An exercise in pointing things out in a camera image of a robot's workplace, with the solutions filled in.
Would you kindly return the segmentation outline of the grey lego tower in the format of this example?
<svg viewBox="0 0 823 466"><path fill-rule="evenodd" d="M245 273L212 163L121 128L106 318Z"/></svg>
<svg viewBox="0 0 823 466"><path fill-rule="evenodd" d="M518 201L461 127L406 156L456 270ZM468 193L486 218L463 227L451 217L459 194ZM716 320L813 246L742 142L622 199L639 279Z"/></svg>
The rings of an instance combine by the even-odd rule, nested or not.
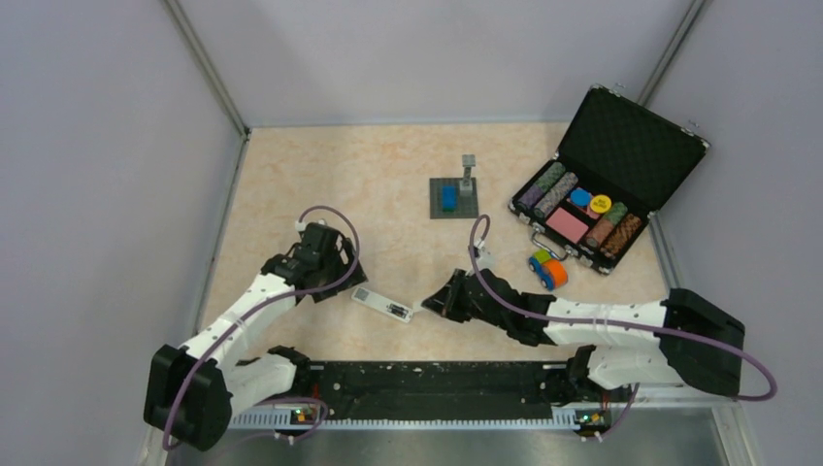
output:
<svg viewBox="0 0 823 466"><path fill-rule="evenodd" d="M461 164L463 169L462 177L459 181L459 193L463 197L468 197L474 192L474 182L472 171L477 166L477 159L474 154L462 154Z"/></svg>

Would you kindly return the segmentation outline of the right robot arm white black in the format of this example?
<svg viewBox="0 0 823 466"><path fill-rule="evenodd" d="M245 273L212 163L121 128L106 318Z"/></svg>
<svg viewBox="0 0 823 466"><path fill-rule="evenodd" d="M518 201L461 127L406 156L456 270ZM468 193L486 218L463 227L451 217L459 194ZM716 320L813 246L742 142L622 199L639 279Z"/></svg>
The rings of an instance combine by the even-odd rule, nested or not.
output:
<svg viewBox="0 0 823 466"><path fill-rule="evenodd" d="M740 394L741 358L714 343L742 350L745 327L689 289L641 304L579 303L518 291L488 269L457 269L421 306L456 322L481 320L525 346L575 347L569 386L582 400L635 383Z"/></svg>

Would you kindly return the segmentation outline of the blue lego brick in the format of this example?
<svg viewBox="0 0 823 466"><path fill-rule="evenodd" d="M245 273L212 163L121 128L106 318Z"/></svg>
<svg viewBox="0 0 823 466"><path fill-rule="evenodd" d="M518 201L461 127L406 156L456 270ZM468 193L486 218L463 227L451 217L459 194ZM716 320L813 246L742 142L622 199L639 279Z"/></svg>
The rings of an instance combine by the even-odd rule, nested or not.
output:
<svg viewBox="0 0 823 466"><path fill-rule="evenodd" d="M445 185L441 190L441 209L443 212L454 212L458 204L457 188Z"/></svg>

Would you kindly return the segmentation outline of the yellow dealer button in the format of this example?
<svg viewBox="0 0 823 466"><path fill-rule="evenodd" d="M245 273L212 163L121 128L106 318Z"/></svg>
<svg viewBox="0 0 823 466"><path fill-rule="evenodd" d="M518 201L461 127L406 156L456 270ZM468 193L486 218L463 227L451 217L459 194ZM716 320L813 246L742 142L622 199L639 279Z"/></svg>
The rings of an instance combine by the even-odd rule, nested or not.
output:
<svg viewBox="0 0 823 466"><path fill-rule="evenodd" d="M591 198L588 204L588 212L592 215L601 216L607 213L611 207L611 198L605 194L598 194Z"/></svg>

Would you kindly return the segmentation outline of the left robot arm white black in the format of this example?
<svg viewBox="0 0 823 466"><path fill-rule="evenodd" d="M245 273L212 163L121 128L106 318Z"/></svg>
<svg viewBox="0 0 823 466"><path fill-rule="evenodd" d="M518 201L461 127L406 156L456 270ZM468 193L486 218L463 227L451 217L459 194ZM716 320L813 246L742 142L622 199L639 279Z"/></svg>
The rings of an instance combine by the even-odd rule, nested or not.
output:
<svg viewBox="0 0 823 466"><path fill-rule="evenodd" d="M311 375L304 356L272 349L250 361L243 356L276 319L307 298L319 303L367 280L359 262L360 238L322 222L296 224L299 240L269 258L240 298L206 329L178 347L152 356L143 418L161 433L166 451L189 445L212 448L230 421L281 394L305 398Z"/></svg>

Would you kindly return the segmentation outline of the grey lego baseplate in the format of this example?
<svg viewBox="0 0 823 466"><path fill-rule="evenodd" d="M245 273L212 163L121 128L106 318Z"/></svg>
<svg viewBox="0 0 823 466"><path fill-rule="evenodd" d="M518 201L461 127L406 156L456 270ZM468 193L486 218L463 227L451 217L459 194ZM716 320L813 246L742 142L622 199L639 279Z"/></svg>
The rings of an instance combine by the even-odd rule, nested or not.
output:
<svg viewBox="0 0 823 466"><path fill-rule="evenodd" d="M471 189L463 192L459 178L429 180L429 217L431 219L477 218L479 215L477 180L471 178Z"/></svg>

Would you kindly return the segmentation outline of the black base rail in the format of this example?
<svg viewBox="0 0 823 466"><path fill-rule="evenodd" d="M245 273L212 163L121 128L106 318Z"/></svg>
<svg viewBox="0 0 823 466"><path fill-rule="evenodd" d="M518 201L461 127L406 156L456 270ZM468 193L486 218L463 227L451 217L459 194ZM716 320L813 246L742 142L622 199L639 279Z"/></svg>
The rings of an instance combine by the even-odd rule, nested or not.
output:
<svg viewBox="0 0 823 466"><path fill-rule="evenodd" d="M604 408L630 393L558 362L314 361L284 394L325 402L331 421L492 421L548 419L574 403Z"/></svg>

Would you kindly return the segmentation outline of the blue round chip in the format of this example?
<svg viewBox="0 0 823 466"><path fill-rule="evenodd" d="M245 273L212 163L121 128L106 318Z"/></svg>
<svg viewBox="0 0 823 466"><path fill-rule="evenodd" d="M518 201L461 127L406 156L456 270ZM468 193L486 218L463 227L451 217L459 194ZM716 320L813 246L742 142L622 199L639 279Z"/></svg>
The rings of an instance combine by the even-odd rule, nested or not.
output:
<svg viewBox="0 0 823 466"><path fill-rule="evenodd" d="M592 199L592 194L582 188L576 188L570 193L570 202L578 208L585 209Z"/></svg>

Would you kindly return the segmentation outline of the white remote control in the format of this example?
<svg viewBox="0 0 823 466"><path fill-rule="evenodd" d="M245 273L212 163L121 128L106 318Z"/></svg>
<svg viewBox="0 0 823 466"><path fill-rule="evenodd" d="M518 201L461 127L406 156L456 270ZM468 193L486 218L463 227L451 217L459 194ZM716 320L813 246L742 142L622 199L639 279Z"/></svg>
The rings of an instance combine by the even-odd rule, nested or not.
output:
<svg viewBox="0 0 823 466"><path fill-rule="evenodd" d="M362 286L358 286L354 289L354 291L351 294L351 299L353 301L369 308L369 309L372 309L372 310L382 314L382 315L390 316L390 317L392 317L396 320L402 321L404 323L409 323L412 320L413 313L412 313L411 308L409 308L409 307L407 307L407 306L405 306L405 305L403 305L403 304L401 304L397 301L391 300L391 299L389 299L389 298L387 298L383 295L380 295L376 292L373 292L372 290L364 288ZM399 306L403 306L403 307L407 308L410 311L409 317L407 319L401 319L401 318L398 318L397 316L394 316L391 313L389 313L387 311L387 307L390 304L395 304L395 305L399 305Z"/></svg>

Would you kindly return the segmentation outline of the colourful toy car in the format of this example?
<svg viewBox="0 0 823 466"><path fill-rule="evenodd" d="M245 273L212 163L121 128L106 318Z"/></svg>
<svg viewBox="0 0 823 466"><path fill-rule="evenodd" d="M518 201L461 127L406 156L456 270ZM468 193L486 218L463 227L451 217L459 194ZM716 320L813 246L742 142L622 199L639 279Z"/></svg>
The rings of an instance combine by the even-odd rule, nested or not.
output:
<svg viewBox="0 0 823 466"><path fill-rule="evenodd" d="M569 276L560 260L548 251L538 250L528 259L529 269L538 277L542 286L551 291L568 283Z"/></svg>

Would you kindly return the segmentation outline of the pink card deck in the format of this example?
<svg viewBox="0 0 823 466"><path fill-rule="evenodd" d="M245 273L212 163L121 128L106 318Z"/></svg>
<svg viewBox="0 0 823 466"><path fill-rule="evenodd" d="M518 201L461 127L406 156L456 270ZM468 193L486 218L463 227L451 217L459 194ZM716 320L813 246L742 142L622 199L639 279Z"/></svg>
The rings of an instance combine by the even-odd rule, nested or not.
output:
<svg viewBox="0 0 823 466"><path fill-rule="evenodd" d="M563 208L552 213L545 225L573 244L578 243L590 229L586 222Z"/></svg>

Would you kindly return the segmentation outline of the black poker chip case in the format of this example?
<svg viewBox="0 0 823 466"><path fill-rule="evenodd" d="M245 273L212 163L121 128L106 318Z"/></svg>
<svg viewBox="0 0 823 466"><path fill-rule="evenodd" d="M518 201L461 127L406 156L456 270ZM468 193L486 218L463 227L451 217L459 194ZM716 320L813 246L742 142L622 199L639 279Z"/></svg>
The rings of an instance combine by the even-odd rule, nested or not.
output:
<svg viewBox="0 0 823 466"><path fill-rule="evenodd" d="M708 141L694 132L594 84L554 155L508 208L583 265L609 275L708 149ZM609 196L611 209L598 216L578 208L570 202L576 188ZM589 225L578 243L545 225L559 208Z"/></svg>

